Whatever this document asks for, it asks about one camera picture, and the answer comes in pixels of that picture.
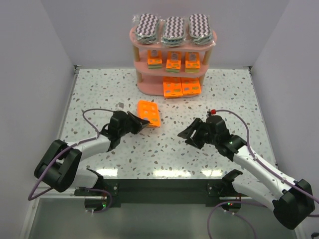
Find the orange flat pack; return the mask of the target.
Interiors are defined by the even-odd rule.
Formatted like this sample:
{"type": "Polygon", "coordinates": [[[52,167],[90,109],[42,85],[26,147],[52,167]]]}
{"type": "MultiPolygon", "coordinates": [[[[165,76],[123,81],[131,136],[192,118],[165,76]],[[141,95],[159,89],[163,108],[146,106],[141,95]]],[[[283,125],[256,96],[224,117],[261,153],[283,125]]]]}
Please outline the orange flat pack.
{"type": "Polygon", "coordinates": [[[182,92],[185,96],[201,94],[199,78],[181,78],[182,92]]]}
{"type": "Polygon", "coordinates": [[[149,127],[160,127],[160,114],[156,103],[139,100],[137,113],[138,117],[150,122],[149,127]]]}
{"type": "Polygon", "coordinates": [[[163,78],[163,95],[165,98],[177,98],[183,96],[180,77],[163,78]]]}

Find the orange sponge box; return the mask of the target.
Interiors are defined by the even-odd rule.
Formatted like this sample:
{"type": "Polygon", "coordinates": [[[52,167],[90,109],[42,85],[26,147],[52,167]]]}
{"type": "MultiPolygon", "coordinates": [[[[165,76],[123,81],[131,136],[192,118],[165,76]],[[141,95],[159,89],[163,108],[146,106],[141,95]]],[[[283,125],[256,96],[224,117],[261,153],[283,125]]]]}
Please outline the orange sponge box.
{"type": "Polygon", "coordinates": [[[160,50],[148,50],[148,68],[158,69],[162,67],[162,54],[160,50]]]}
{"type": "Polygon", "coordinates": [[[178,51],[169,51],[167,53],[166,68],[167,72],[179,73],[181,69],[182,53],[178,51]]]}
{"type": "Polygon", "coordinates": [[[185,53],[185,72],[198,73],[200,71],[200,55],[199,52],[185,53]]]}

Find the striped sponge pack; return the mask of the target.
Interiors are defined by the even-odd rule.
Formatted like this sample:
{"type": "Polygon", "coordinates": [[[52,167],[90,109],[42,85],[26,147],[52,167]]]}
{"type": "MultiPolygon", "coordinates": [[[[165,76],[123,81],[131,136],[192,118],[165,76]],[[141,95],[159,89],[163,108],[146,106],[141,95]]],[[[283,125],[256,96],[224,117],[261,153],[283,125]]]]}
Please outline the striped sponge pack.
{"type": "Polygon", "coordinates": [[[210,27],[208,15],[195,13],[189,16],[189,35],[191,42],[195,45],[215,45],[215,37],[210,27]]]}
{"type": "Polygon", "coordinates": [[[185,41],[185,19],[179,16],[170,16],[165,20],[161,43],[167,47],[181,46],[185,41]]]}
{"type": "Polygon", "coordinates": [[[151,45],[159,42],[160,18],[152,13],[142,13],[133,17],[134,42],[151,45]]]}

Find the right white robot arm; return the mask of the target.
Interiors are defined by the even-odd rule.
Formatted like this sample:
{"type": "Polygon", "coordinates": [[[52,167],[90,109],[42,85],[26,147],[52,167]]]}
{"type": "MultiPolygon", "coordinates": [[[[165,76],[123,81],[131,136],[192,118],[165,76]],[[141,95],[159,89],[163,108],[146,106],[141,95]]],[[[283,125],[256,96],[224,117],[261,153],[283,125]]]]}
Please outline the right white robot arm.
{"type": "Polygon", "coordinates": [[[315,210],[309,182],[298,181],[268,163],[251,149],[249,142],[231,134],[222,117],[210,115],[206,121],[196,118],[178,137],[198,149],[211,144],[220,155],[251,173],[255,182],[232,180],[234,190],[266,206],[284,227],[295,229],[315,210]]]}

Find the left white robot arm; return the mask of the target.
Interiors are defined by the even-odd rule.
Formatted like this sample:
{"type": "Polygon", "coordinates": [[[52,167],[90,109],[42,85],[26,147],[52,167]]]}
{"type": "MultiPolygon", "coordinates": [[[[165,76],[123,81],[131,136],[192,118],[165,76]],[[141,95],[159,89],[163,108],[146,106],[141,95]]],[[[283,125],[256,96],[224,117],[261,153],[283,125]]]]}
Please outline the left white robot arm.
{"type": "Polygon", "coordinates": [[[110,121],[101,130],[96,129],[97,135],[78,142],[63,142],[55,140],[37,165],[34,175],[37,183],[45,183],[51,189],[64,192],[70,187],[95,188],[98,181],[103,179],[94,170],[80,170],[79,163],[94,155],[112,151],[128,133],[138,134],[150,122],[141,119],[131,112],[111,111],[110,121]]]}

